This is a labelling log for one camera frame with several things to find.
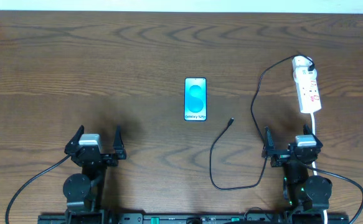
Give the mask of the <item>blue Samsung Galaxy smartphone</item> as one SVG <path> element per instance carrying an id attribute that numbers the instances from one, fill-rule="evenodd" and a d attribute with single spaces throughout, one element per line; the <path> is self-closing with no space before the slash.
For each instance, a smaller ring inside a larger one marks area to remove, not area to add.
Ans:
<path id="1" fill-rule="evenodd" d="M 184 120 L 207 120 L 207 80 L 189 77 L 184 82 Z"/>

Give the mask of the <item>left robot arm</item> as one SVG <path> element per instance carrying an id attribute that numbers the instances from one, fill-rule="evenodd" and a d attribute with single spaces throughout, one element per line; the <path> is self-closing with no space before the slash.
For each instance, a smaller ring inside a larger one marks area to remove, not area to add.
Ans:
<path id="1" fill-rule="evenodd" d="M 121 138 L 121 128 L 116 128 L 113 152 L 103 153 L 99 134 L 85 134 L 80 126 L 66 144 L 64 153 L 82 168 L 80 173 L 69 176 L 63 185 L 67 199 L 66 223 L 118 223 L 118 217 L 101 207 L 106 170 L 118 166 L 126 159 Z"/>

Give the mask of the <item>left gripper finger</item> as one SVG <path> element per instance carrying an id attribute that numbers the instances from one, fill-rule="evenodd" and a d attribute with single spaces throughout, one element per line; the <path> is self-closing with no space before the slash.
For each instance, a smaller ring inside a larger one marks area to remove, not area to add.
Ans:
<path id="1" fill-rule="evenodd" d="M 84 126 L 81 125 L 75 135 L 71 138 L 71 140 L 66 144 L 64 153 L 67 155 L 74 155 L 76 152 L 80 150 L 79 140 L 84 134 Z"/>
<path id="2" fill-rule="evenodd" d="M 121 138 L 121 127 L 116 127 L 115 132 L 115 138 L 112 145 L 113 150 L 115 151 L 115 154 L 124 154 L 125 153 L 125 147 L 123 144 L 123 140 Z"/>

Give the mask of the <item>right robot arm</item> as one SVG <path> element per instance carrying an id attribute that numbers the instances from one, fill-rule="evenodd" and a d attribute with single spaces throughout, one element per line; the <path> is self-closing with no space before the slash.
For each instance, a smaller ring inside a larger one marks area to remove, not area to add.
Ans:
<path id="1" fill-rule="evenodd" d="M 264 158 L 270 159 L 272 167 L 281 167 L 284 173 L 284 196 L 291 207 L 283 212 L 285 223 L 324 223 L 323 211 L 329 208 L 332 182 L 320 175 L 309 175 L 308 169 L 318 158 L 322 142 L 313 134 L 308 125 L 303 126 L 303 134 L 295 137 L 295 142 L 287 149 L 276 149 L 270 129 L 265 128 Z"/>

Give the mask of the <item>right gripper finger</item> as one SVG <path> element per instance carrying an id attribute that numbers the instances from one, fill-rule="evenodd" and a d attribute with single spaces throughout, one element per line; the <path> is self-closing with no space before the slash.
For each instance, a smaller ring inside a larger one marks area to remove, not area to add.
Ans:
<path id="1" fill-rule="evenodd" d="M 262 157 L 271 157 L 275 152 L 275 145 L 272 139 L 272 135 L 268 126 L 265 127 L 265 143 L 262 150 Z"/>
<path id="2" fill-rule="evenodd" d="M 313 133 L 313 130 L 307 125 L 307 124 L 304 124 L 303 125 L 303 134 L 304 135 L 312 135 L 314 136 L 315 134 Z"/>

